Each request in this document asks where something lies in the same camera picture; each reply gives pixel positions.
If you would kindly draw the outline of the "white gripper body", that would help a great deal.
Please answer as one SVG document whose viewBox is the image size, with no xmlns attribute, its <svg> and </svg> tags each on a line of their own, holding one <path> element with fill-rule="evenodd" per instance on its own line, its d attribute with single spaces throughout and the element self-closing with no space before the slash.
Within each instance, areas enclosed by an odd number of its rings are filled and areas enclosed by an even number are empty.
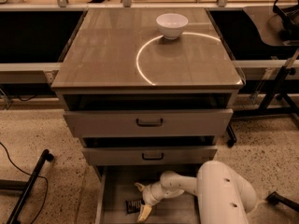
<svg viewBox="0 0 299 224">
<path fill-rule="evenodd" d="M 142 191 L 143 201 L 147 205 L 156 205 L 159 203 L 165 195 L 165 188 L 160 182 L 156 182 L 144 187 Z"/>
</svg>

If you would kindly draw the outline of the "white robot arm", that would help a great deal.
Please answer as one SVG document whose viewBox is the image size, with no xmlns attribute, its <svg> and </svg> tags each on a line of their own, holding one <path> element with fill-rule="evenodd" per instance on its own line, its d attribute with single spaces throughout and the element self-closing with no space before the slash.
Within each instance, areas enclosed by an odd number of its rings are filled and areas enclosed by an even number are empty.
<svg viewBox="0 0 299 224">
<path fill-rule="evenodd" d="M 161 200 L 176 198 L 184 192 L 197 197 L 201 224 L 249 224 L 247 213 L 257 202 L 250 182 L 220 161 L 205 162 L 196 177 L 165 171 L 155 183 L 135 185 L 143 200 L 138 223 L 144 222 Z"/>
</svg>

